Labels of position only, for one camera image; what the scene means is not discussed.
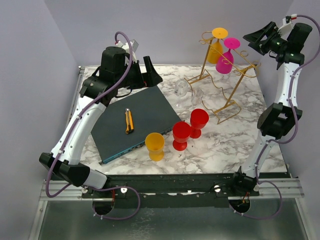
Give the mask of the clear wine glass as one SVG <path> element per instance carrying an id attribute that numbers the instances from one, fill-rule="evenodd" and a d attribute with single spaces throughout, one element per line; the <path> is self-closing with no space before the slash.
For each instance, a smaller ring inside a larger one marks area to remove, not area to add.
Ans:
<path id="1" fill-rule="evenodd" d="M 193 109 L 201 106 L 204 94 L 204 91 L 200 88 L 195 88 L 192 90 L 191 105 Z"/>
<path id="2" fill-rule="evenodd" d="M 183 107 L 182 98 L 187 94 L 188 90 L 189 84 L 185 79 L 179 79 L 175 83 L 174 94 L 178 97 L 178 101 L 175 105 L 177 108 Z"/>

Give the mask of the magenta plastic wine glass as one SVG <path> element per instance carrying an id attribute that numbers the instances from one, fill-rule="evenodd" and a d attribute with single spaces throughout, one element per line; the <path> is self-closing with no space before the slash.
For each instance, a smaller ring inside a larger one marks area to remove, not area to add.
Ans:
<path id="1" fill-rule="evenodd" d="M 218 59 L 215 68 L 220 74 L 228 74 L 231 72 L 234 63 L 234 56 L 231 53 L 231 50 L 239 48 L 241 43 L 237 38 L 234 37 L 226 38 L 223 43 L 225 47 L 228 48 L 228 51 L 223 53 L 222 56 Z"/>

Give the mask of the gold wire glass rack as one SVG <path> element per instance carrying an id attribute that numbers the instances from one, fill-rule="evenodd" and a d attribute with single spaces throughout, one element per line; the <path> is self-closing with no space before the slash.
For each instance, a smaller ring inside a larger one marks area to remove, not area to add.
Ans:
<path id="1" fill-rule="evenodd" d="M 224 40 L 230 38 L 229 37 L 229 32 L 228 32 L 228 36 L 224 39 L 220 40 L 220 43 L 223 46 L 223 53 L 228 51 L 228 48 L 225 46 L 224 44 Z M 249 61 L 247 59 L 247 57 L 249 56 L 248 52 L 246 50 L 242 50 L 242 51 L 238 51 L 237 49 L 231 50 L 231 53 L 233 55 L 234 58 L 234 62 L 233 62 L 233 67 L 230 73 L 235 74 L 235 76 L 238 77 L 238 80 L 235 84 L 235 86 L 232 88 L 232 92 L 229 95 L 225 94 L 225 89 L 222 86 L 217 86 L 215 83 L 215 77 L 213 74 L 211 74 L 207 69 L 206 69 L 206 65 L 211 64 L 207 61 L 208 58 L 208 54 L 209 54 L 209 50 L 210 50 L 210 46 L 211 44 L 213 44 L 216 40 L 214 39 L 213 35 L 212 35 L 212 30 L 211 31 L 205 31 L 201 34 L 201 39 L 199 40 L 199 42 L 202 45 L 207 45 L 207 51 L 206 51 L 206 55 L 204 58 L 204 62 L 200 71 L 200 74 L 192 77 L 192 78 L 185 78 L 184 80 L 187 81 L 187 83 L 189 84 L 190 87 L 192 87 L 195 83 L 200 82 L 201 80 L 207 79 L 209 78 L 211 80 L 211 83 L 213 84 L 213 86 L 215 87 L 215 89 L 219 90 L 220 93 L 222 94 L 223 98 L 224 98 L 224 105 L 218 109 L 212 109 L 212 108 L 208 108 L 205 104 L 204 101 L 202 101 L 202 106 L 212 112 L 212 114 L 217 117 L 218 121 L 217 123 L 220 124 L 222 122 L 225 122 L 233 117 L 235 117 L 236 115 L 238 115 L 241 110 L 242 107 L 236 102 L 236 100 L 233 99 L 233 96 L 235 94 L 235 92 L 237 91 L 240 83 L 242 82 L 242 80 L 246 77 L 246 78 L 255 78 L 257 77 L 257 74 L 255 73 L 254 75 L 248 75 L 248 71 L 250 69 L 253 70 L 257 70 L 259 69 L 259 67 L 261 66 L 261 64 L 255 60 L 255 61 Z"/>

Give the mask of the red plastic wine glass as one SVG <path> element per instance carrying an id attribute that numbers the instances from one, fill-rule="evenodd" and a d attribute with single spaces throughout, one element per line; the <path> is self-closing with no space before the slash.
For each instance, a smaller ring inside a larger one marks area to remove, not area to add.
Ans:
<path id="1" fill-rule="evenodd" d="M 191 135 L 191 126 L 184 121 L 177 122 L 172 129 L 172 146 L 177 151 L 184 151 L 188 146 L 188 139 Z"/>

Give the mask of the yellow plastic wine glass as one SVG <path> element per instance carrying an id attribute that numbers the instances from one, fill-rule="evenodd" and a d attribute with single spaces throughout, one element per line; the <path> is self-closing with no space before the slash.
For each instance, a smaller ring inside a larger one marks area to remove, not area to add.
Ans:
<path id="1" fill-rule="evenodd" d="M 152 161 L 161 161 L 164 157 L 164 137 L 157 132 L 152 132 L 145 138 L 145 145 L 149 152 L 149 158 Z"/>

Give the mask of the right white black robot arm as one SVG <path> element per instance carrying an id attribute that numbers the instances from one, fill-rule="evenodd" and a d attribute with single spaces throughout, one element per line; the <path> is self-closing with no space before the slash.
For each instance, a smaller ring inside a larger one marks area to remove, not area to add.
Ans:
<path id="1" fill-rule="evenodd" d="M 278 86 L 274 103 L 258 119 L 258 135 L 248 159 L 232 176 L 230 191 L 236 196 L 254 190 L 270 150 L 275 144 L 280 144 L 280 139 L 291 129 L 298 129 L 303 112 L 298 109 L 296 95 L 299 76 L 306 65 L 301 51 L 312 30 L 305 23 L 292 24 L 292 17 L 288 16 L 281 27 L 271 21 L 262 29 L 243 37 L 249 47 L 261 55 L 275 54 Z"/>

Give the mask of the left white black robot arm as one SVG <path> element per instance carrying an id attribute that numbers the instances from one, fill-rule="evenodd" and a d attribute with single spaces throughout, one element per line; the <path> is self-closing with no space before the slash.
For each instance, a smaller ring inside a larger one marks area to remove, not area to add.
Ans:
<path id="1" fill-rule="evenodd" d="M 76 109 L 62 137 L 49 153 L 39 157 L 50 175 L 76 187 L 92 187 L 101 198 L 110 194 L 107 176 L 82 164 L 80 158 L 94 125 L 120 88 L 142 89 L 163 81 L 150 57 L 144 56 L 143 61 L 145 72 L 141 72 L 133 54 L 121 47 L 109 46 L 102 52 L 100 66 L 82 84 Z"/>

